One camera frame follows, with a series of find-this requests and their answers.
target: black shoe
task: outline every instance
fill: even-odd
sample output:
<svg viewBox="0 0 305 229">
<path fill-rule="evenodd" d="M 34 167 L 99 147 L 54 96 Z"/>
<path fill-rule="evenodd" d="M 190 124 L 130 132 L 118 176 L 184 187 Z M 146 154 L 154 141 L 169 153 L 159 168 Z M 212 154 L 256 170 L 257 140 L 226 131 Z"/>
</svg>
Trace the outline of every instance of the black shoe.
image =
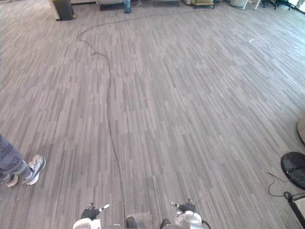
<svg viewBox="0 0 305 229">
<path fill-rule="evenodd" d="M 160 229 L 162 229 L 164 226 L 167 226 L 171 224 L 171 222 L 168 219 L 164 219 L 161 223 Z"/>
<path fill-rule="evenodd" d="M 137 228 L 137 223 L 135 222 L 134 217 L 128 217 L 126 220 L 126 227 L 127 228 Z"/>
</svg>

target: foot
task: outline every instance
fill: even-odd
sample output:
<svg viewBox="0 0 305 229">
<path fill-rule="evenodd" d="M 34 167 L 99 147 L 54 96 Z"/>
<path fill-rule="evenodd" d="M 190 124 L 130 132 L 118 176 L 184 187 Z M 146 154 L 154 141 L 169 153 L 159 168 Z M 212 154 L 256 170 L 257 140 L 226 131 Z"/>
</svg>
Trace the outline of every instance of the foot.
<svg viewBox="0 0 305 229">
<path fill-rule="evenodd" d="M 38 181 L 40 171 L 45 167 L 46 159 L 42 155 L 36 155 L 28 164 L 32 170 L 32 177 L 25 180 L 28 185 L 33 185 Z"/>
<path fill-rule="evenodd" d="M 1 181 L 1 184 L 5 184 L 7 187 L 13 187 L 18 183 L 18 176 L 15 174 L 7 174 L 7 176 Z"/>
</svg>

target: shoelace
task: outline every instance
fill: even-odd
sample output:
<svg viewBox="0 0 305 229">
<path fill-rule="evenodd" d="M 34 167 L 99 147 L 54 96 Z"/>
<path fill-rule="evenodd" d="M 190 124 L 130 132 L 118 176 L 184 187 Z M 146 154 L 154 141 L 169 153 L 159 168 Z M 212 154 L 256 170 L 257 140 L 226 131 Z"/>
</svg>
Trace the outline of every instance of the shoelace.
<svg viewBox="0 0 305 229">
<path fill-rule="evenodd" d="M 36 166 L 37 166 L 37 164 L 38 164 L 38 161 L 31 161 L 29 163 L 29 167 L 34 171 Z"/>
</svg>

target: black cable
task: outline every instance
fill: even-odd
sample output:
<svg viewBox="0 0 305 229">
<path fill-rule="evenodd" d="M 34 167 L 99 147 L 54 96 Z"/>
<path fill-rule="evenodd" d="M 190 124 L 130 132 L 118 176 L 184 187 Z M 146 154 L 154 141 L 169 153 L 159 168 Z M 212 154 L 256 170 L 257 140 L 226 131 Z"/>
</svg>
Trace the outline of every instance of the black cable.
<svg viewBox="0 0 305 229">
<path fill-rule="evenodd" d="M 271 192 L 270 192 L 270 187 L 271 187 L 271 185 L 273 185 L 274 183 L 275 183 L 275 178 L 276 179 L 278 179 L 278 180 L 280 180 L 280 181 L 282 181 L 282 182 L 285 182 L 285 183 L 287 183 L 287 182 L 289 182 L 290 180 L 292 180 L 293 179 L 293 177 L 291 177 L 290 179 L 289 179 L 289 181 L 286 181 L 286 180 L 282 180 L 282 179 L 280 179 L 279 177 L 277 177 L 276 175 L 274 175 L 274 174 L 272 174 L 272 173 L 270 173 L 270 172 L 268 172 L 268 174 L 270 174 L 272 177 L 273 177 L 273 182 L 269 185 L 269 187 L 268 187 L 268 192 L 269 192 L 269 194 L 271 195 L 271 196 L 273 196 L 273 197 L 285 197 L 285 195 L 273 195 Z M 298 195 L 305 195 L 305 192 L 301 192 L 301 193 L 296 193 L 296 194 L 293 194 L 293 195 L 291 195 L 292 197 L 294 197 L 294 196 L 298 196 Z"/>
<path fill-rule="evenodd" d="M 211 229 L 210 224 L 208 224 L 207 221 L 204 221 L 204 220 L 202 219 L 202 220 L 201 220 L 201 223 L 202 223 L 202 224 L 206 224 L 206 225 L 208 226 L 208 228 Z"/>
<path fill-rule="evenodd" d="M 269 194 L 271 195 L 271 196 L 273 196 L 273 197 L 284 197 L 284 195 L 273 195 L 271 192 L 270 192 L 270 186 L 271 185 L 273 185 L 275 183 L 275 176 L 273 176 L 273 182 L 269 185 L 269 187 L 268 187 L 268 192 L 269 192 Z"/>
<path fill-rule="evenodd" d="M 158 13 L 158 14 L 153 14 L 153 15 L 148 15 L 148 16 L 143 16 L 143 17 L 138 17 L 138 18 L 133 18 L 133 19 L 127 19 L 127 20 L 120 20 L 120 21 L 113 21 L 113 22 L 102 23 L 102 24 L 98 24 L 98 25 L 95 25 L 93 27 L 90 27 L 90 28 L 84 30 L 83 32 L 81 32 L 77 36 L 78 40 L 86 43 L 90 48 L 92 48 L 94 50 L 94 52 L 91 53 L 91 55 L 97 54 L 97 55 L 100 55 L 102 57 L 105 57 L 106 60 L 107 60 L 108 70 L 109 70 L 109 74 L 110 74 L 110 82 L 109 82 L 108 90 L 107 90 L 107 111 L 106 111 L 106 114 L 107 114 L 108 128 L 109 128 L 109 132 L 110 132 L 110 139 L 111 139 L 111 143 L 112 143 L 112 149 L 113 149 L 113 152 L 114 152 L 114 155 L 115 155 L 115 159 L 116 159 L 116 163 L 118 165 L 118 170 L 119 170 L 120 186 L 121 186 L 122 202 L 123 202 L 123 218 L 124 218 L 124 225 L 125 225 L 125 227 L 126 227 L 126 221 L 125 221 L 126 213 L 125 213 L 125 199 L 124 199 L 124 192 L 123 192 L 123 185 L 122 185 L 122 173 L 121 173 L 121 167 L 120 167 L 118 155 L 117 155 L 117 152 L 116 152 L 115 147 L 114 147 L 112 129 L 111 129 L 110 118 L 109 118 L 109 110 L 110 110 L 109 93 L 110 93 L 110 88 L 111 88 L 111 85 L 112 85 L 112 72 L 111 72 L 111 67 L 110 67 L 110 60 L 109 60 L 109 57 L 107 55 L 98 52 L 88 41 L 83 40 L 80 37 L 83 34 L 85 34 L 86 32 L 88 32 L 88 31 L 90 31 L 92 29 L 95 29 L 97 27 L 103 26 L 103 25 L 109 25 L 109 24 L 115 24 L 115 23 L 127 22 L 127 21 L 135 21 L 135 20 L 138 20 L 138 19 L 144 19 L 144 18 L 149 18 L 149 17 L 153 17 L 153 16 L 168 16 L 168 15 L 175 15 L 175 14 L 180 14 L 180 13 L 201 12 L 201 11 L 204 11 L 204 10 L 189 10 L 189 11 L 182 11 L 182 12 L 175 12 L 175 13 L 165 13 L 165 14 Z"/>
</svg>

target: trash can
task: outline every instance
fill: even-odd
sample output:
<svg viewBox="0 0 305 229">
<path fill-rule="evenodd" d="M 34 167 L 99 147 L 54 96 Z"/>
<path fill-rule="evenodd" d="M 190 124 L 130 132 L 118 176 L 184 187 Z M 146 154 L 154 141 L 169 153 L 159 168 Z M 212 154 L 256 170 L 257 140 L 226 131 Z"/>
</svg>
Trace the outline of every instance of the trash can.
<svg viewBox="0 0 305 229">
<path fill-rule="evenodd" d="M 230 0 L 230 5 L 234 7 L 243 7 L 248 0 Z"/>
<path fill-rule="evenodd" d="M 70 0 L 53 0 L 61 21 L 73 20 L 73 9 Z"/>
</svg>

